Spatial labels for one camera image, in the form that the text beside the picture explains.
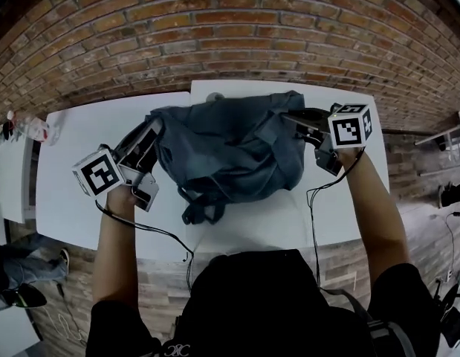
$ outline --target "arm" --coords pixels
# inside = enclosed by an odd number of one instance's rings
[[[346,170],[354,163],[356,154],[356,149],[340,152]],[[409,262],[406,234],[398,209],[366,153],[347,175],[347,181],[373,286],[385,270]]]
[[[119,217],[134,221],[135,199],[126,186],[109,192],[106,207]],[[94,261],[93,302],[116,300],[137,309],[135,229],[103,214]]]

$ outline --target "shoulder strap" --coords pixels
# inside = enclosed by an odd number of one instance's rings
[[[369,326],[370,335],[372,340],[376,340],[377,338],[390,336],[390,330],[393,334],[398,338],[401,347],[403,348],[404,354],[406,357],[416,357],[415,351],[409,340],[406,333],[401,329],[401,327],[393,323],[391,321],[377,321],[373,320],[372,316],[367,312],[365,308],[363,308],[362,304],[355,299],[352,295],[350,295],[345,289],[323,289],[323,291],[327,292],[329,295],[342,295],[347,298],[350,302],[352,307],[354,308],[355,314],[361,318],[363,321],[367,323]]]

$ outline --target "cord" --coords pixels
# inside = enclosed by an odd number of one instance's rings
[[[449,230],[451,234],[451,243],[453,245],[453,252],[452,252],[453,258],[451,261],[451,271],[454,271],[454,234],[453,234],[453,231],[451,230],[451,227],[447,224],[447,219],[449,218],[449,216],[460,217],[460,211],[453,211],[452,213],[449,213],[444,219],[444,223],[446,224],[447,230]]]
[[[318,252],[318,246],[317,246],[317,240],[316,240],[316,230],[315,230],[315,224],[314,224],[314,200],[316,198],[316,195],[323,189],[327,189],[329,187],[334,186],[335,184],[338,184],[341,182],[349,173],[351,170],[354,169],[355,165],[357,165],[358,161],[362,157],[363,152],[365,151],[365,147],[362,148],[357,156],[355,157],[355,161],[353,164],[348,168],[342,175],[339,177],[337,180],[333,182],[329,182],[328,184],[321,185],[320,187],[316,187],[314,189],[309,189],[305,192],[305,198],[307,200],[307,205],[309,206],[309,209],[311,211],[311,227],[312,227],[312,240],[314,244],[314,251],[316,254],[316,282],[317,286],[320,287],[320,265],[319,265],[319,252]]]
[[[159,229],[159,228],[154,228],[152,226],[143,225],[143,224],[136,223],[136,222],[133,222],[133,221],[129,221],[127,219],[124,219],[124,218],[121,218],[119,216],[116,216],[110,210],[107,210],[107,209],[103,208],[97,200],[95,201],[95,203],[96,203],[97,208],[99,210],[101,210],[106,216],[109,216],[112,219],[114,219],[114,220],[116,220],[116,221],[118,221],[120,223],[123,223],[124,225],[128,225],[131,228],[137,228],[137,229],[141,229],[141,230],[145,230],[145,231],[151,231],[152,233],[167,235],[168,237],[173,238],[178,243],[180,243],[182,245],[182,247],[185,250],[187,250],[187,252],[190,254],[190,261],[189,261],[188,267],[187,267],[187,287],[188,287],[189,292],[190,293],[192,292],[192,285],[190,283],[190,278],[192,276],[192,262],[193,262],[193,258],[195,256],[195,253],[192,250],[190,250],[187,247],[187,245],[185,245],[185,243],[183,243],[180,240],[180,238],[178,238],[175,234],[170,233],[168,231],[165,231],[165,230],[162,230],[162,229]]]
[[[48,318],[50,319],[51,323],[53,324],[53,327],[54,327],[54,330],[56,330],[56,333],[58,333],[58,335],[60,335],[61,337],[63,338],[66,338],[67,340],[70,340],[71,338],[69,337],[71,335],[71,337],[76,340],[76,341],[79,341],[81,345],[83,345],[84,347],[86,347],[87,343],[86,341],[84,340],[83,336],[87,337],[86,333],[84,331],[82,331],[79,327],[77,327],[78,329],[78,336],[76,337],[72,331],[69,329],[69,324],[68,322],[66,321],[65,317],[59,313],[58,314],[58,320],[59,320],[59,323],[61,324],[61,327],[63,328],[63,330],[65,331],[65,334],[61,333],[58,328],[56,327],[56,324],[54,323],[53,319],[51,318],[51,315],[50,315],[50,312],[46,309],[46,307],[42,307],[46,314],[48,315]]]

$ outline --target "white cube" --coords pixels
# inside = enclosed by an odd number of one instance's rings
[[[372,133],[370,108],[365,104],[346,104],[328,117],[334,149],[364,147]]]
[[[126,182],[108,149],[90,154],[72,170],[84,193],[93,199]]]

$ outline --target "white table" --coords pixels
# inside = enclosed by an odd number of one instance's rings
[[[60,128],[59,139],[52,147],[42,147],[36,182],[36,229],[54,239],[96,249],[101,212],[86,196],[71,172],[71,167],[95,152],[101,143],[111,148],[142,123],[145,115],[162,106],[188,106],[189,93],[144,95],[54,112],[47,122]],[[152,172],[160,187],[148,213],[137,208],[136,222],[171,231],[185,240],[181,214],[185,201],[177,185],[161,169]],[[100,203],[104,205],[105,197]],[[185,250],[173,239],[137,230],[136,252],[139,258],[182,261]]]
[[[0,217],[24,223],[34,217],[30,207],[30,166],[33,141],[14,135],[0,144]]]
[[[152,109],[202,103],[210,92],[228,97],[248,97],[296,90],[307,106],[329,109],[337,103],[366,103],[372,110],[373,133],[366,148],[384,184],[388,173],[380,123],[373,98],[342,90],[293,83],[261,81],[198,81],[192,94],[171,93],[123,98],[74,107],[48,115],[50,124],[61,123],[60,137],[40,152],[36,187],[36,226],[39,233],[86,248],[96,249],[101,213],[71,172],[71,166],[95,151],[99,144],[115,147]],[[171,231],[197,251],[229,253],[269,248],[301,248],[311,245],[305,192],[334,177],[316,167],[314,149],[305,151],[305,172],[291,192],[280,190],[266,200],[228,205],[217,224],[186,226],[181,219],[186,202],[176,184],[155,165],[152,174],[160,187],[150,212],[136,209],[136,221]],[[315,202],[317,240],[320,245],[359,238],[354,209],[346,182],[321,192]],[[137,231],[137,257],[182,261],[185,250],[173,239]]]
[[[306,107],[330,110],[333,103],[368,104],[373,133],[366,153],[370,156],[386,189],[389,189],[385,147],[380,120],[372,96],[326,87],[251,80],[197,80],[192,82],[191,104],[203,103],[212,93],[224,97],[251,97],[294,90],[304,94]],[[265,250],[270,248],[301,248],[312,246],[310,212],[305,192],[335,180],[315,164],[314,147],[305,147],[304,173],[292,190],[279,190],[265,200],[228,205],[216,225],[202,224],[187,229],[187,239],[200,241],[198,250],[228,252]],[[328,245],[359,239],[349,186],[344,179],[317,194],[314,202],[317,243]]]

